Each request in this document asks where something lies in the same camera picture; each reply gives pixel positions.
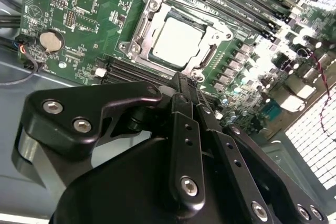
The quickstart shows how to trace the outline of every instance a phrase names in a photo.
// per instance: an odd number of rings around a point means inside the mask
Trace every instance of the black cable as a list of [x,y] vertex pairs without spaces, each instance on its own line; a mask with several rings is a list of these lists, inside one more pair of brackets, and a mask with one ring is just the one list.
[[0,15],[0,22],[1,21],[20,21],[20,15]]
[[21,12],[21,5],[17,2],[15,2],[14,0],[0,0],[0,2],[2,2],[4,5],[6,5],[7,7],[9,7],[10,9],[20,13]]
[[33,63],[33,65],[34,65],[33,71],[28,76],[26,76],[25,78],[22,78],[20,80],[8,81],[8,82],[0,82],[0,87],[1,86],[2,87],[4,87],[4,86],[12,86],[12,85],[17,85],[17,84],[26,82],[30,78],[32,78],[34,76],[34,74],[36,74],[37,71],[39,70],[38,63],[36,62],[36,60],[34,59],[34,57],[26,50],[26,48],[23,45],[21,45],[20,49],[21,49],[22,53],[28,58],[28,60],[30,60]]
[[0,28],[20,28],[18,22],[0,22]]

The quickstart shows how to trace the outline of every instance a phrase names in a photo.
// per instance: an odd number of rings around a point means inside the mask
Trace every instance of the screw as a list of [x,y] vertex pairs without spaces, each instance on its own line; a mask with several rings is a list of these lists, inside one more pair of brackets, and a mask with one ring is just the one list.
[[155,1],[155,0],[152,0],[152,1],[150,1],[149,2],[149,8],[150,8],[150,10],[158,10],[159,9],[159,4],[158,4],[158,2],[157,1]]
[[75,120],[73,124],[75,130],[81,133],[88,133],[92,129],[91,124],[84,119]]
[[190,178],[182,178],[181,180],[182,189],[189,196],[195,197],[197,195],[198,189],[196,183]]
[[140,46],[137,44],[133,45],[131,51],[138,54],[140,52]]
[[239,135],[240,134],[240,131],[239,131],[239,129],[238,128],[236,128],[236,127],[234,127],[234,126],[232,126],[232,128],[231,128],[233,131],[234,131],[234,133],[236,133],[237,135]]
[[311,206],[310,209],[319,220],[323,220],[322,214],[318,212],[318,210],[315,207]]
[[43,109],[50,114],[59,114],[63,111],[63,106],[56,101],[48,101],[43,104]]
[[59,67],[59,68],[66,68],[66,67],[67,67],[67,64],[66,64],[64,61],[60,61],[60,62],[58,63],[58,67]]
[[203,107],[203,110],[205,111],[205,113],[211,114],[211,110],[208,107]]
[[252,210],[261,221],[266,222],[268,220],[266,211],[258,202],[252,202]]
[[298,206],[298,210],[299,213],[306,219],[306,220],[310,220],[310,216],[308,214],[308,212],[301,206]]

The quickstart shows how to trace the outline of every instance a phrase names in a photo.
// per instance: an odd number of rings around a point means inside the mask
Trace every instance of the red wire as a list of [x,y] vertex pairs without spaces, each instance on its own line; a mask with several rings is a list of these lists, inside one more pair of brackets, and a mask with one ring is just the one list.
[[329,85],[327,83],[327,78],[326,78],[326,76],[324,74],[324,70],[322,68],[321,63],[319,62],[318,58],[315,56],[314,53],[312,53],[311,56],[312,56],[312,58],[317,63],[317,67],[318,67],[318,69],[319,69],[319,71],[321,73],[321,78],[322,78],[323,84],[324,84],[324,86],[325,86],[325,88],[327,90],[327,96],[328,96],[328,98],[326,99],[326,101],[325,101],[325,103],[324,103],[324,105],[322,107],[321,113],[320,113],[320,123],[321,123],[321,128],[322,128],[323,132],[327,135],[327,137],[331,138],[328,130],[326,130],[326,128],[324,127],[324,123],[323,123],[323,119],[324,119],[323,113],[324,113],[325,109],[327,108],[329,101],[331,100],[330,89],[329,89]]

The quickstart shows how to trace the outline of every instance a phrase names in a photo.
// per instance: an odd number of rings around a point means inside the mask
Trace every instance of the cable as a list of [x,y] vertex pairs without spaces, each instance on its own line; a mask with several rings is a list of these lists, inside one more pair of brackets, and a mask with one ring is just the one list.
[[9,81],[9,82],[0,82],[0,87],[1,86],[11,86],[11,85],[16,85],[16,84],[20,84],[20,83],[26,82],[30,78],[32,78],[34,76],[34,74],[36,74],[37,71],[39,70],[38,63],[36,62],[36,60],[34,59],[34,57],[25,49],[24,45],[20,45],[19,49],[20,49],[20,52],[22,54],[24,54],[28,58],[28,60],[30,60],[33,63],[34,69],[33,69],[33,71],[28,76],[26,76],[25,78],[22,78],[20,80]]
[[21,5],[17,2],[15,2],[14,0],[0,0],[0,2],[2,2],[4,5],[6,5],[7,7],[9,7],[10,9],[20,13],[21,12]]
[[20,28],[18,22],[0,22],[0,28]]
[[330,89],[329,89],[329,85],[328,85],[327,77],[325,76],[325,74],[324,74],[324,70],[323,70],[323,68],[322,68],[322,65],[321,65],[321,63],[319,62],[319,59],[318,59],[318,58],[316,57],[316,55],[314,54],[314,52],[312,51],[311,53],[308,53],[305,49],[300,48],[300,49],[297,51],[297,56],[298,56],[298,52],[299,52],[300,50],[305,51],[305,53],[306,53],[307,55],[311,56],[311,57],[316,61],[317,68],[318,68],[318,70],[319,70],[320,73],[321,73],[321,78],[322,78],[323,84],[324,84],[324,86],[325,86],[325,88],[326,88],[328,98],[326,99],[326,101],[325,101],[325,103],[324,103],[324,105],[323,105],[323,107],[322,107],[321,113],[320,113],[320,124],[321,124],[321,128],[322,128],[324,134],[326,134],[327,137],[329,137],[330,139],[332,139],[332,138],[331,138],[331,134],[328,132],[328,130],[326,130],[326,128],[324,127],[324,123],[323,123],[323,119],[324,119],[323,114],[324,114],[324,111],[326,110],[329,101],[331,101],[331,95],[330,95]]

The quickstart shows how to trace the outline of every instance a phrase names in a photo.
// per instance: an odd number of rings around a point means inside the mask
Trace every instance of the hole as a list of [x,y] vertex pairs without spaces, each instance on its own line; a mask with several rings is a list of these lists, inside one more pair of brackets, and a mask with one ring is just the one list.
[[229,149],[231,149],[231,150],[233,149],[233,146],[232,146],[231,144],[229,144],[229,143],[227,143],[226,146],[227,146]]
[[186,138],[186,139],[184,140],[184,142],[185,142],[188,146],[193,146],[193,142],[192,142],[190,139],[188,139],[188,138]]
[[188,98],[187,97],[185,97],[184,95],[181,95],[180,96],[180,99],[182,100],[182,101],[184,101],[185,103],[188,103]]
[[157,94],[157,91],[153,87],[148,87],[148,91],[152,94]]
[[242,164],[241,164],[239,161],[237,161],[237,160],[235,160],[235,164],[236,164],[236,166],[238,166],[238,167],[241,167],[241,166],[242,166]]
[[186,124],[184,127],[189,131],[191,131],[193,129],[193,128],[191,128],[191,126],[189,124]]

